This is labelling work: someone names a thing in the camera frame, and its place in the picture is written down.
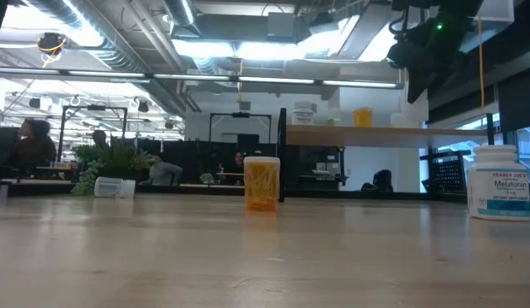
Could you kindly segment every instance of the shelf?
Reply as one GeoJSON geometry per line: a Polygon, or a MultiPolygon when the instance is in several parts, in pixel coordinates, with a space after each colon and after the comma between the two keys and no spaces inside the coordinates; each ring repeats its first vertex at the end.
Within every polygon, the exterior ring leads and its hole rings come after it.
{"type": "Polygon", "coordinates": [[[288,145],[438,148],[464,141],[481,142],[486,131],[387,127],[325,127],[288,125],[288,145]]]}

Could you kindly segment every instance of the orange container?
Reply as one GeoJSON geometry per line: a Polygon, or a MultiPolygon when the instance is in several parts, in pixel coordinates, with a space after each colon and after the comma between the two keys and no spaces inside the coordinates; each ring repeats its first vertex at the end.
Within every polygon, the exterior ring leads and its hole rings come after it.
{"type": "Polygon", "coordinates": [[[354,110],[354,126],[356,127],[373,127],[373,112],[371,108],[360,108],[354,110]]]}
{"type": "Polygon", "coordinates": [[[279,175],[280,160],[278,158],[244,158],[246,210],[276,210],[280,186],[279,175]]]}

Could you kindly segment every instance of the green plant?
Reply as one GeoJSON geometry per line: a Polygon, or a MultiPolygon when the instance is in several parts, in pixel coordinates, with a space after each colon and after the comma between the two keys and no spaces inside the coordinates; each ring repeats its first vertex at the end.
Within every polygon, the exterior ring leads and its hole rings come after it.
{"type": "Polygon", "coordinates": [[[204,184],[213,184],[213,175],[209,174],[209,173],[204,173],[203,175],[201,175],[199,177],[199,180],[202,181],[202,183],[204,184]]]}
{"type": "Polygon", "coordinates": [[[74,186],[71,193],[75,196],[86,196],[93,194],[93,188],[95,187],[95,180],[97,179],[98,169],[101,167],[101,163],[92,161],[87,164],[86,171],[80,173],[80,179],[74,186]]]}
{"type": "Polygon", "coordinates": [[[137,152],[132,145],[113,139],[110,147],[99,151],[101,162],[107,169],[142,170],[150,167],[152,156],[144,151],[137,152]]]}
{"type": "Polygon", "coordinates": [[[79,145],[73,152],[84,164],[99,160],[99,149],[95,145],[79,145]]]}

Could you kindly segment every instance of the computer monitor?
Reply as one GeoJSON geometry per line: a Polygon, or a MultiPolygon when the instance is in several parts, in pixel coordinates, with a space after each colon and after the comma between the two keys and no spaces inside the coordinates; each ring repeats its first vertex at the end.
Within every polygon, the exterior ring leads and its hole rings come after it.
{"type": "Polygon", "coordinates": [[[18,127],[0,127],[0,166],[4,165],[17,142],[18,127]]]}

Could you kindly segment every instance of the person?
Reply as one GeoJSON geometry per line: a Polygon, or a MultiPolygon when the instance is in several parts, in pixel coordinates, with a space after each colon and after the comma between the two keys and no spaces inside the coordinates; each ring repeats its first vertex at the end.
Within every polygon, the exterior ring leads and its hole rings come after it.
{"type": "Polygon", "coordinates": [[[148,175],[149,179],[142,181],[141,185],[177,186],[181,179],[182,168],[173,163],[166,163],[164,154],[158,153],[154,155],[154,164],[149,169],[148,175]]]}
{"type": "Polygon", "coordinates": [[[95,146],[100,150],[107,149],[109,145],[107,144],[107,134],[102,130],[96,130],[92,133],[92,139],[95,143],[95,146]]]}
{"type": "Polygon", "coordinates": [[[225,175],[223,177],[223,181],[227,184],[234,185],[236,182],[243,184],[244,181],[244,156],[241,154],[241,152],[237,152],[234,156],[234,162],[227,163],[224,168],[223,172],[226,174],[239,174],[239,175],[225,175]]]}
{"type": "Polygon", "coordinates": [[[21,140],[15,145],[9,164],[22,169],[49,166],[57,155],[49,132],[47,121],[25,120],[17,133],[21,140]]]}

